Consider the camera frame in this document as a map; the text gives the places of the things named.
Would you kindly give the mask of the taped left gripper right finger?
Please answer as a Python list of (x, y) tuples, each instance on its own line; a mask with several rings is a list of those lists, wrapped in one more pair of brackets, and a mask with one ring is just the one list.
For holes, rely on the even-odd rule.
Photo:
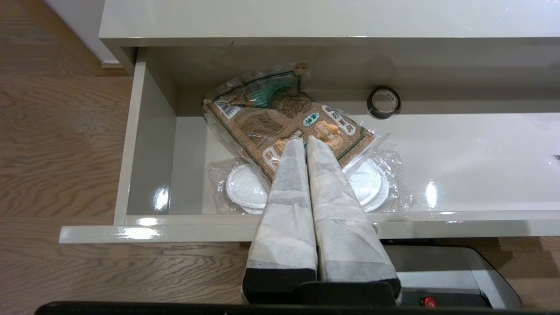
[(307, 165), (319, 257), (326, 283), (387, 283), (396, 303), (402, 285), (394, 264), (329, 145), (309, 137)]

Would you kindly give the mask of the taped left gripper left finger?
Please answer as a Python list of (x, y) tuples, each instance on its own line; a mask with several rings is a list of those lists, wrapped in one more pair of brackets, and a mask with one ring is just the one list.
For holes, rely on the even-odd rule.
[(252, 240), (241, 293), (249, 304), (290, 304), (294, 291), (315, 282), (318, 255), (306, 152), (286, 143)]

